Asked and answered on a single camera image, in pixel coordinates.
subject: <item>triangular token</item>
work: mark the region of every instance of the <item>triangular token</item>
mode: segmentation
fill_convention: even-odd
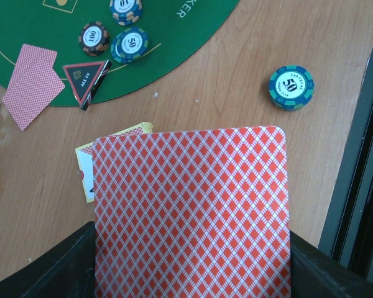
[[[92,102],[111,66],[112,62],[109,60],[63,66],[73,94],[82,110],[86,110]]]

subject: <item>green felt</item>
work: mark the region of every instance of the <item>green felt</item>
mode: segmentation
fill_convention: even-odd
[[[142,0],[144,11],[135,26],[148,33],[148,50],[156,48],[140,60],[119,68],[121,65],[112,59],[110,50],[101,56],[89,57],[78,44],[81,29],[91,21],[101,21],[108,28],[111,39],[127,28],[113,21],[109,0],[68,0],[64,6],[59,6],[57,0],[0,1],[0,84],[8,85],[14,69],[11,62],[16,62],[22,44],[28,43],[58,52],[54,70],[61,78],[65,78],[63,65],[111,60],[111,72],[93,102],[123,96],[150,84],[184,62],[216,32],[237,2]],[[181,10],[186,12],[182,18],[177,14]],[[52,106],[78,105],[68,81],[65,85]]]

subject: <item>wood grain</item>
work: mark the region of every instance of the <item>wood grain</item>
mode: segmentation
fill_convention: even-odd
[[[373,0],[241,0],[195,55],[144,89],[86,112],[49,107],[24,132],[3,106],[0,280],[94,219],[73,149],[142,121],[156,132],[283,128],[290,228],[317,245],[372,44]],[[314,99],[296,112],[276,109],[267,91],[288,64],[316,82]]]

